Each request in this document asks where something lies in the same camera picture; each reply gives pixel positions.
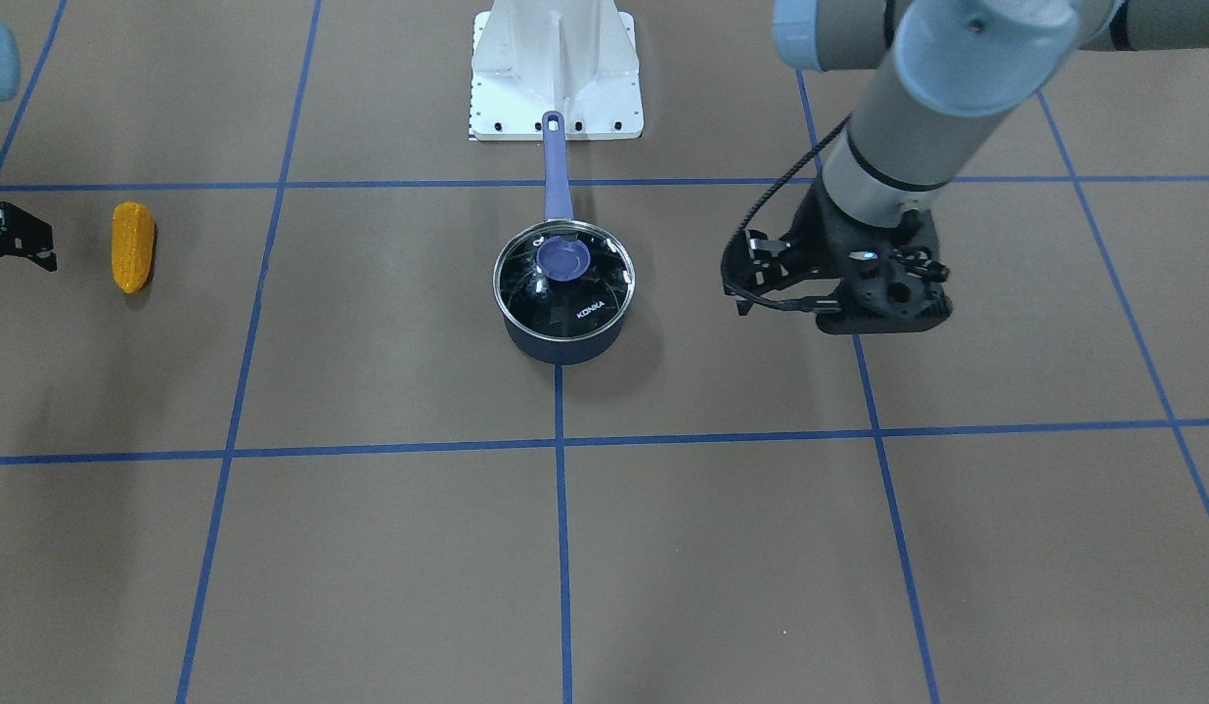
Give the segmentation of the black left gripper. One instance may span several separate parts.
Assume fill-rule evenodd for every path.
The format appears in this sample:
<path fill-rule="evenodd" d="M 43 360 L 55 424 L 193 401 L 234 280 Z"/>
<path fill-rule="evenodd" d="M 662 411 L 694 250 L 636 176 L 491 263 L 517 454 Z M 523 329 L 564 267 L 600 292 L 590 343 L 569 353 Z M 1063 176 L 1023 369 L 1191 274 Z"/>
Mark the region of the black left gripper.
<path fill-rule="evenodd" d="M 816 181 L 783 237 L 798 259 L 791 272 L 810 267 L 816 278 L 837 281 L 837 311 L 816 316 L 825 333 L 927 331 L 953 315 L 931 212 L 908 212 L 898 227 L 868 226 L 841 213 Z"/>

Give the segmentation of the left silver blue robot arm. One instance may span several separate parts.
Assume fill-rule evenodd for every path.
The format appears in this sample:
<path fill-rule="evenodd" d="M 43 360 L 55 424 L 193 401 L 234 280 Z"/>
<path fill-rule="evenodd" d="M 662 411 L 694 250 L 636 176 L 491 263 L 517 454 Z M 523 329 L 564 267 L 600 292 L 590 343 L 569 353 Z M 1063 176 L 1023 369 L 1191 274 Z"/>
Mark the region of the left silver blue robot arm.
<path fill-rule="evenodd" d="M 788 67 L 873 73 L 796 212 L 786 269 L 835 279 L 825 333 L 926 331 L 951 316 L 941 189 L 1077 50 L 1209 48 L 1209 1 L 779 1 L 773 40 Z"/>

